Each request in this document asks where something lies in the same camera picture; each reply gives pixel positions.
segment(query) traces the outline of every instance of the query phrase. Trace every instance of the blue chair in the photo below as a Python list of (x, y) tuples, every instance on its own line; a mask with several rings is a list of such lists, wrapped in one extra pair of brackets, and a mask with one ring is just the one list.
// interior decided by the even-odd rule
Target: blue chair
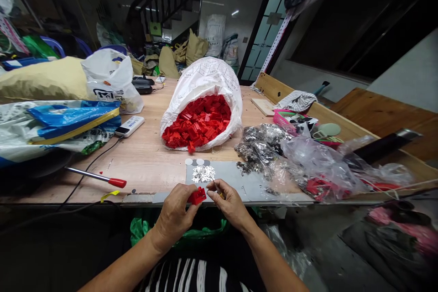
[(109, 46), (105, 46), (105, 47), (100, 47), (100, 49), (114, 49), (118, 52), (121, 52), (122, 54), (124, 54), (126, 56), (126, 48), (124, 46), (120, 46), (120, 45), (109, 45)]
[(61, 46), (61, 44), (58, 41), (56, 41), (56, 40), (54, 40), (52, 38), (49, 38), (47, 36), (40, 36), (40, 38), (45, 43), (47, 43), (50, 46), (50, 48), (52, 48), (55, 51), (58, 50), (58, 53), (61, 55), (61, 58), (65, 57), (64, 49), (63, 49), (63, 47)]
[(78, 37), (74, 37), (74, 39), (78, 43), (79, 48), (81, 48), (81, 50), (84, 52), (85, 56), (88, 57), (89, 55), (91, 55), (93, 53), (91, 51), (90, 47), (88, 46), (88, 44), (86, 44), (84, 40), (79, 39)]

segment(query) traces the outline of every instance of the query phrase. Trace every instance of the pink cloth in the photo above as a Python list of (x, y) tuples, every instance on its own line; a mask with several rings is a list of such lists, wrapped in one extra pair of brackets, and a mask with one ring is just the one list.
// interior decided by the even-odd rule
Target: pink cloth
[(400, 224), (391, 220), (391, 210), (382, 207), (372, 209), (368, 214), (376, 224), (388, 225), (391, 222), (396, 224), (406, 234), (417, 238), (416, 249), (425, 256), (438, 255), (438, 233), (425, 226), (416, 224)]

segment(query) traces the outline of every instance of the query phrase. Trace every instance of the green plastic bag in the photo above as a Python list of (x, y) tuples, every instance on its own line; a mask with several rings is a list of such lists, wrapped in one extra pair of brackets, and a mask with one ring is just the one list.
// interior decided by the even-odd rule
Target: green plastic bag
[(47, 58), (50, 56), (60, 58), (39, 36), (24, 36), (21, 39), (35, 58)]
[[(131, 221), (131, 244), (134, 246), (146, 233), (151, 230), (158, 219), (159, 211), (157, 209), (139, 209), (134, 219)], [(199, 229), (190, 229), (184, 233), (182, 238), (175, 243), (174, 248), (184, 248), (192, 245), (194, 242), (210, 240), (225, 233), (229, 228), (229, 222), (226, 219), (220, 220), (220, 227), (210, 229), (207, 227)]]

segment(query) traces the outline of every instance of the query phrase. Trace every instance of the white sack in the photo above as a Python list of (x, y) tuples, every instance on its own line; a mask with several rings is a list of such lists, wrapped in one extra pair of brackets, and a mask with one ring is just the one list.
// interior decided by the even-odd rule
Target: white sack
[[(227, 128), (220, 135), (207, 144), (196, 147), (196, 150), (204, 151), (227, 141), (242, 125), (242, 94), (239, 80), (231, 66), (214, 57), (198, 59), (183, 70), (169, 107), (161, 120), (160, 135), (163, 136), (164, 130), (176, 121), (189, 103), (211, 95), (223, 95), (231, 110), (231, 117)], [(187, 151), (187, 147), (175, 149)]]

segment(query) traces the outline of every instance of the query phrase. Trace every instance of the striped shirt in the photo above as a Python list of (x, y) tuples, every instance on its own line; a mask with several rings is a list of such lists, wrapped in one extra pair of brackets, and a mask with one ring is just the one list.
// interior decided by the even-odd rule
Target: striped shirt
[(182, 259), (158, 264), (145, 277), (141, 292), (252, 292), (219, 265), (204, 260)]

